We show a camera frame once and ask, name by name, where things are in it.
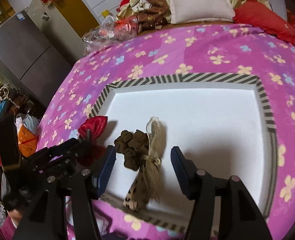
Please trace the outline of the red satin bow clip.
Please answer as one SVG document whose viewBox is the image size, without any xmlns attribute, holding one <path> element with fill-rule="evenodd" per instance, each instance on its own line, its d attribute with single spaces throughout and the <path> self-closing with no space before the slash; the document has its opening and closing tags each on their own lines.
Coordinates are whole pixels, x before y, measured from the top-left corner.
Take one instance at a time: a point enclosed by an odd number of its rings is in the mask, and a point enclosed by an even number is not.
<svg viewBox="0 0 295 240">
<path fill-rule="evenodd" d="M 78 157 L 83 166 L 91 166 L 105 153 L 104 146 L 97 143 L 97 139 L 103 134 L 107 126 L 107 116 L 95 116 L 88 118 L 78 129 L 79 138 L 85 146 Z"/>
</svg>

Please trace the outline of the brown leopard scrunchie bow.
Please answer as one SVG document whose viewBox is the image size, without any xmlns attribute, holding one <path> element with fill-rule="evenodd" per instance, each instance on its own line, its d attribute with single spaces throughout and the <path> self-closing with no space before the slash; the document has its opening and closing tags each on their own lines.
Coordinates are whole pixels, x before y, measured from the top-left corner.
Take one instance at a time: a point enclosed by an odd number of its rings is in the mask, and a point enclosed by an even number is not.
<svg viewBox="0 0 295 240">
<path fill-rule="evenodd" d="M 150 200 L 160 198 L 160 165 L 166 146 L 166 129 L 153 116 L 145 132 L 123 130 L 114 143 L 116 152 L 124 156 L 124 166 L 138 172 L 123 202 L 125 207 L 138 212 Z"/>
</svg>

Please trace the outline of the orange plastic basket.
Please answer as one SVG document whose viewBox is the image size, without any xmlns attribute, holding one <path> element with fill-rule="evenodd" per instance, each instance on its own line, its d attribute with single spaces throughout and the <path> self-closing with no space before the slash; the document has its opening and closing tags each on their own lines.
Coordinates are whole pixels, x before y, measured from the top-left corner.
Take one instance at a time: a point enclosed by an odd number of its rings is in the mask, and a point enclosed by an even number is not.
<svg viewBox="0 0 295 240">
<path fill-rule="evenodd" d="M 19 150 L 24 157 L 29 157 L 36 152 L 39 137 L 32 133 L 24 125 L 18 133 Z"/>
</svg>

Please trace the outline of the striped white tray box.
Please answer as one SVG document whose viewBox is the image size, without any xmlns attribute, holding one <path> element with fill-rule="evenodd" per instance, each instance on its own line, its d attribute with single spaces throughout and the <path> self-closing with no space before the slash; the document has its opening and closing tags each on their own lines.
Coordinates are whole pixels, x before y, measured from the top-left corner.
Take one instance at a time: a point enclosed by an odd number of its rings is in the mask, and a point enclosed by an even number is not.
<svg viewBox="0 0 295 240">
<path fill-rule="evenodd" d="M 119 81 L 103 88 L 90 115 L 108 118 L 98 140 L 104 146 L 123 130 L 144 131 L 152 117 L 162 123 L 159 200 L 138 212 L 124 205 L 137 174 L 118 154 L 102 201 L 147 223 L 184 232 L 193 203 L 180 190 L 170 160 L 177 146 L 213 177 L 239 176 L 268 217 L 276 184 L 276 125 L 258 76 L 192 73 Z"/>
</svg>

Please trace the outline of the grey refrigerator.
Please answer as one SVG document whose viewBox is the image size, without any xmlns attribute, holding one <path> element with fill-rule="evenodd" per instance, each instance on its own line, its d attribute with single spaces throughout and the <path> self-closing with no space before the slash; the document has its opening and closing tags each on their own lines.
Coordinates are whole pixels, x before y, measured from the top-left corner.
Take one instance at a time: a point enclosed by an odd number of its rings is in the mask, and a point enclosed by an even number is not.
<svg viewBox="0 0 295 240">
<path fill-rule="evenodd" d="M 25 11 L 1 24 L 1 72 L 45 107 L 71 68 Z"/>
</svg>

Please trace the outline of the clear plastic bag pile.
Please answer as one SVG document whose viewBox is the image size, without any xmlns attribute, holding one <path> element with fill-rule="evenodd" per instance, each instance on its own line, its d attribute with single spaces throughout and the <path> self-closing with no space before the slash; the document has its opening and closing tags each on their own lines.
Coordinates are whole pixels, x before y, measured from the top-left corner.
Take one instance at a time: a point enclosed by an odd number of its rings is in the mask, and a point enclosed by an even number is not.
<svg viewBox="0 0 295 240">
<path fill-rule="evenodd" d="M 138 30 L 139 24 L 136 16 L 117 20 L 109 15 L 100 26 L 83 35 L 83 55 L 86 56 L 90 53 L 109 48 L 113 44 L 131 40 L 137 36 Z"/>
</svg>

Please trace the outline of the red santa plush toy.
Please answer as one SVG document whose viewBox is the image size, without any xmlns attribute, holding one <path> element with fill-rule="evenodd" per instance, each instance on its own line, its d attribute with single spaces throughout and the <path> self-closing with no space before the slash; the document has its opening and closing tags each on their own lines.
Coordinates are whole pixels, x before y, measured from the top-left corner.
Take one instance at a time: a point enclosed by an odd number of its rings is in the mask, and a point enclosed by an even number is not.
<svg viewBox="0 0 295 240">
<path fill-rule="evenodd" d="M 130 0 L 122 0 L 120 2 L 119 7 L 117 7 L 116 11 L 121 12 L 124 8 L 126 8 L 130 4 Z"/>
</svg>

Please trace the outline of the brown patterned blanket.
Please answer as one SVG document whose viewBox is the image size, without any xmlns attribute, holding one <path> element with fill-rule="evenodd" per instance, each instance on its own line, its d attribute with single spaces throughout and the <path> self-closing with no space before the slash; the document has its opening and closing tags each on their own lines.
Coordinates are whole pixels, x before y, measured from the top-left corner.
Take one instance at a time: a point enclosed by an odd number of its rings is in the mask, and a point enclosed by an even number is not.
<svg viewBox="0 0 295 240">
<path fill-rule="evenodd" d="M 166 0 L 130 0 L 130 6 L 138 18 L 140 32 L 162 28 L 170 22 Z"/>
</svg>

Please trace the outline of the red ruffled cushion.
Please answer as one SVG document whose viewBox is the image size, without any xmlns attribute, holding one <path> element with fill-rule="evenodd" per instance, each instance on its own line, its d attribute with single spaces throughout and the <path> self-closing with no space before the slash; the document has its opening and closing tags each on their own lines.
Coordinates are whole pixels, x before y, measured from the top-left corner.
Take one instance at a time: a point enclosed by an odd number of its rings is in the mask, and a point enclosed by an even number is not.
<svg viewBox="0 0 295 240">
<path fill-rule="evenodd" d="M 295 46 L 295 28 L 257 0 L 246 0 L 235 9 L 233 21 L 261 28 L 265 33 Z"/>
</svg>

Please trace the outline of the white small pillow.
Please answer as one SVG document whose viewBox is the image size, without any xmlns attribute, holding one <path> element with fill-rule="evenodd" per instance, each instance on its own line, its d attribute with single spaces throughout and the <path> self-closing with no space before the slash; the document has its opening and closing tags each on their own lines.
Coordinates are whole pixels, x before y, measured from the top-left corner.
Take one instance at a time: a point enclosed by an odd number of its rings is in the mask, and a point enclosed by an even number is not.
<svg viewBox="0 0 295 240">
<path fill-rule="evenodd" d="M 231 22 L 235 11 L 230 0 L 169 0 L 171 24 L 190 22 Z"/>
</svg>

